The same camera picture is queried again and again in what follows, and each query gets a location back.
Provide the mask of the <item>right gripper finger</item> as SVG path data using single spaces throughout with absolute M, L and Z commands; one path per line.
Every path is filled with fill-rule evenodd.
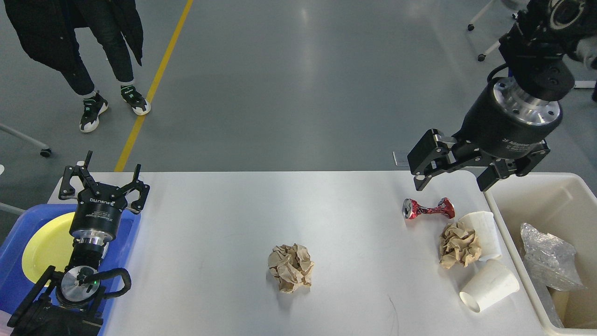
M 415 189 L 422 191 L 431 178 L 466 167 L 488 167 L 490 155 L 469 140 L 449 137 L 435 128 L 425 132 L 407 155 Z
M 528 175 L 546 155 L 549 147 L 534 147 L 530 153 L 520 159 L 501 159 L 482 152 L 477 167 L 486 167 L 477 178 L 479 190 L 488 191 L 499 180 L 507 179 L 511 175 L 523 177 Z

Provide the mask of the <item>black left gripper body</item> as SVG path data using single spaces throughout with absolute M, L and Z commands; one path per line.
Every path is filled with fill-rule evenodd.
M 98 196 L 92 191 L 81 191 L 77 195 L 77 208 L 69 233 L 77 239 L 83 238 L 84 231 L 102 232 L 105 242 L 117 238 L 122 212 L 127 206 L 124 196 L 110 200 L 107 196 Z

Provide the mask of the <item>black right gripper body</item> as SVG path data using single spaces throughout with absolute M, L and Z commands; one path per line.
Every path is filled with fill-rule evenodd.
M 563 119 L 557 101 L 535 98 L 513 77 L 495 78 L 484 88 L 455 134 L 501 159 L 520 159 Z

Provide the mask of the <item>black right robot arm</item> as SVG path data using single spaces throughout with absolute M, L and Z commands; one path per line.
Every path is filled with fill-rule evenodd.
M 575 84 L 563 56 L 596 67 L 596 2 L 531 0 L 498 44 L 505 63 L 488 75 L 460 130 L 446 137 L 431 128 L 407 156 L 416 190 L 439 174 L 483 167 L 476 180 L 486 191 L 548 155 L 546 136 Z

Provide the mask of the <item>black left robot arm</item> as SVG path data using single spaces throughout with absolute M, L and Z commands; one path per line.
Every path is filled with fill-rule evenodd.
M 89 151 L 83 164 L 66 166 L 58 192 L 60 200 L 77 200 L 69 227 L 73 252 L 64 270 L 48 266 L 23 298 L 7 321 L 13 336 L 96 336 L 101 304 L 132 287 L 125 268 L 103 269 L 102 263 L 122 215 L 139 214 L 151 188 L 140 179 L 141 164 L 122 187 L 95 181 L 88 172 L 91 156 Z

